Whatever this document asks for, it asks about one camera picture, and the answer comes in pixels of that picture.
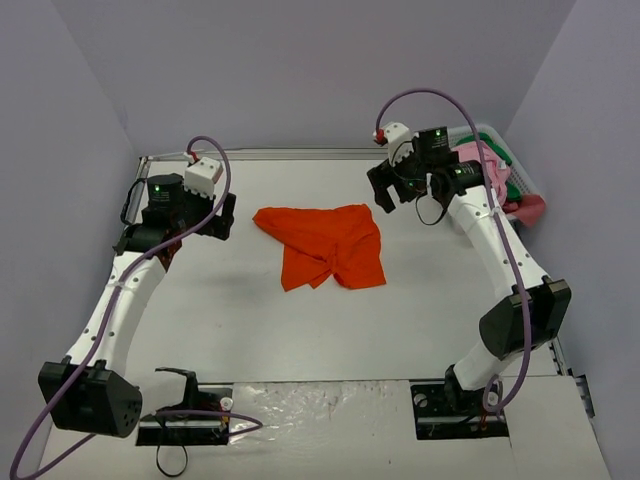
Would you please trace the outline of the orange t-shirt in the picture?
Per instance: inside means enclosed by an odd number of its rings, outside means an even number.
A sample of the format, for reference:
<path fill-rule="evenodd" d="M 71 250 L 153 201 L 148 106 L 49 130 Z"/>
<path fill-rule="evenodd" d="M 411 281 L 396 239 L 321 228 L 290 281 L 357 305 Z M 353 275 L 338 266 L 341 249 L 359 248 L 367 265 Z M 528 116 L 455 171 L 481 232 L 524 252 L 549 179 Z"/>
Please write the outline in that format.
<path fill-rule="evenodd" d="M 283 245 L 281 285 L 286 292 L 315 289 L 332 277 L 340 286 L 382 286 L 381 233 L 365 204 L 334 209 L 264 207 L 254 224 Z"/>

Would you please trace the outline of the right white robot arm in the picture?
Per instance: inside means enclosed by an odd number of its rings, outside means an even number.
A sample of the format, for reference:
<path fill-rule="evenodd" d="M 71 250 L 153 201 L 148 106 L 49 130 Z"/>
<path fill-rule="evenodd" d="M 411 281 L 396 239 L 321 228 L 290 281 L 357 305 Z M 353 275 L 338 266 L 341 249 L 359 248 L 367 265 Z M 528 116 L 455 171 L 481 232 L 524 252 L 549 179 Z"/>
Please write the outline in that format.
<path fill-rule="evenodd" d="M 500 176 L 508 166 L 491 156 L 479 136 L 453 148 L 445 127 L 413 132 L 390 122 L 373 137 L 388 154 L 367 173 L 375 202 L 390 213 L 391 189 L 402 203 L 431 197 L 466 235 L 493 286 L 496 302 L 479 320 L 477 343 L 445 374 L 446 406 L 465 413 L 515 360 L 521 362 L 516 382 L 523 383 L 532 353 L 557 337 L 572 292 L 520 240 L 502 209 L 506 184 Z"/>

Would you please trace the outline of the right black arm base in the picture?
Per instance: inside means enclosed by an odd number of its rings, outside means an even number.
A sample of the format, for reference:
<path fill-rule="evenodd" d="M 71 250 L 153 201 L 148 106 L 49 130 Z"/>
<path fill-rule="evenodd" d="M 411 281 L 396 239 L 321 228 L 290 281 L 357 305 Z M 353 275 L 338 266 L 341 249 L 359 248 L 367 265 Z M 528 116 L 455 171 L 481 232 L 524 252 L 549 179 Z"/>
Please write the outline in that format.
<path fill-rule="evenodd" d="M 503 415 L 487 413 L 482 392 L 471 392 L 462 405 L 453 406 L 443 380 L 410 383 L 414 427 L 419 441 L 482 440 L 508 438 Z"/>

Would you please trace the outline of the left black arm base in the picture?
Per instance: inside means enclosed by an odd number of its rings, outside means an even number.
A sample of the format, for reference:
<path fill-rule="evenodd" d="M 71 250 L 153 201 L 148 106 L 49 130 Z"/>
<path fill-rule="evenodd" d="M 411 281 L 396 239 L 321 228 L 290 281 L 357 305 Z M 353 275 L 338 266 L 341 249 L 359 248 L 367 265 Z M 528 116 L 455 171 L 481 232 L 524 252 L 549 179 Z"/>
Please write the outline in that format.
<path fill-rule="evenodd" d="M 135 444 L 223 446 L 230 440 L 230 384 L 202 383 L 192 370 L 158 367 L 142 386 L 143 410 Z"/>

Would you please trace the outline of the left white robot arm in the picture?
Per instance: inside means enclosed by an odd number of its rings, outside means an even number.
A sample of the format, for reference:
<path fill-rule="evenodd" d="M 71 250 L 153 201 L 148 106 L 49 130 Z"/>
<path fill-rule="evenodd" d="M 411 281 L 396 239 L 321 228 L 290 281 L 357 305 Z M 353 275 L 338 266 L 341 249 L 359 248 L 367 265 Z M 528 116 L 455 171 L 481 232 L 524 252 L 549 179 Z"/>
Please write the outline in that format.
<path fill-rule="evenodd" d="M 148 302 L 190 234 L 225 240 L 235 197 L 216 195 L 220 168 L 209 173 L 146 179 L 141 220 L 114 247 L 111 276 L 84 332 L 60 362 L 47 362 L 38 385 L 61 430 L 124 438 L 143 406 L 141 390 L 125 378 L 127 357 Z"/>

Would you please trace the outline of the green t-shirt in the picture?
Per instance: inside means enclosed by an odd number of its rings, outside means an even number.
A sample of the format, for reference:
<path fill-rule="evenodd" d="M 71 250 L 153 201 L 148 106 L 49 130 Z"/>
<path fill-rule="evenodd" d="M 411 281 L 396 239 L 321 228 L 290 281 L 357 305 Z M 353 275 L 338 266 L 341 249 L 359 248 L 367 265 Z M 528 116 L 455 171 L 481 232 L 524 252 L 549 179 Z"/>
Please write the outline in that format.
<path fill-rule="evenodd" d="M 479 133 L 484 142 L 485 156 L 491 167 L 491 182 L 497 182 L 496 192 L 500 202 L 519 202 L 522 199 L 520 190 L 509 181 L 513 161 L 506 151 L 499 146 L 488 134 Z"/>

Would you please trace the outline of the white perforated plastic basket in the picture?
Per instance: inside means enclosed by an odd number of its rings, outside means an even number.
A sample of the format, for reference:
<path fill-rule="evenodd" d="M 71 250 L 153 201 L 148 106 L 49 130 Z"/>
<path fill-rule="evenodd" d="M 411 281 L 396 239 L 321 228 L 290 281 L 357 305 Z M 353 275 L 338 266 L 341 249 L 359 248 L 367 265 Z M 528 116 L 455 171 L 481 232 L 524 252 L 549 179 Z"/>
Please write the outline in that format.
<path fill-rule="evenodd" d="M 524 170 L 524 167 L 517 160 L 516 156 L 513 154 L 511 149 L 508 147 L 508 145 L 506 144 L 504 139 L 497 133 L 497 131 L 493 127 L 490 127 L 489 125 L 485 125 L 485 124 L 479 124 L 477 126 L 477 130 L 478 130 L 478 134 L 480 132 L 484 132 L 484 133 L 488 134 L 511 157 L 511 159 L 513 161 L 513 164 L 512 164 L 512 167 L 511 167 L 511 174 L 510 174 L 510 177 L 509 177 L 509 181 L 520 190 L 521 195 L 522 196 L 524 194 L 540 195 L 540 192 L 535 187 L 533 181 L 531 180 L 529 175 Z M 520 223 L 519 221 L 513 219 L 510 216 L 507 216 L 507 217 L 509 218 L 509 220 L 514 220 L 516 223 Z"/>

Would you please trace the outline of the salmon pink t-shirt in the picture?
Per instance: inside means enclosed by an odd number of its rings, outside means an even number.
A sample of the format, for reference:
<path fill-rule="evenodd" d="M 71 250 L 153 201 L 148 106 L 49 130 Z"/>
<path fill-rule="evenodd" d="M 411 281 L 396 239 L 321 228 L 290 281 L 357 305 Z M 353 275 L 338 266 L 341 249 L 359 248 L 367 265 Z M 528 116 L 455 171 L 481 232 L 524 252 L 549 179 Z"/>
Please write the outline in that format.
<path fill-rule="evenodd" d="M 531 228 L 544 214 L 546 203 L 540 195 L 524 194 L 519 202 L 507 201 L 502 208 L 507 216 Z"/>

